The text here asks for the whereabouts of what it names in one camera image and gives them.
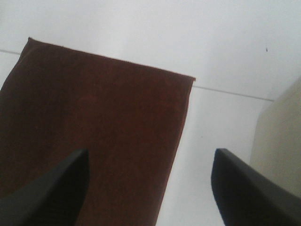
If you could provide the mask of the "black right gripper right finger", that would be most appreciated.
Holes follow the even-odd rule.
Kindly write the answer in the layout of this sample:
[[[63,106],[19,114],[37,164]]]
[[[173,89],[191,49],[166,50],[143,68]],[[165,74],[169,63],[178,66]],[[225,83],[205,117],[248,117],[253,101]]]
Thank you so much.
[[[214,154],[211,187],[226,226],[299,226],[301,200],[224,148]]]

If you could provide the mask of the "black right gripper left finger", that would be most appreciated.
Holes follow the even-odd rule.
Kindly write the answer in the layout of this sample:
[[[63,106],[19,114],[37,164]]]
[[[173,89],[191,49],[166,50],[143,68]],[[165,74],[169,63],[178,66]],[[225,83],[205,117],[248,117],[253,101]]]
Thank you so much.
[[[80,149],[0,200],[2,226],[73,226],[90,180],[89,152]]]

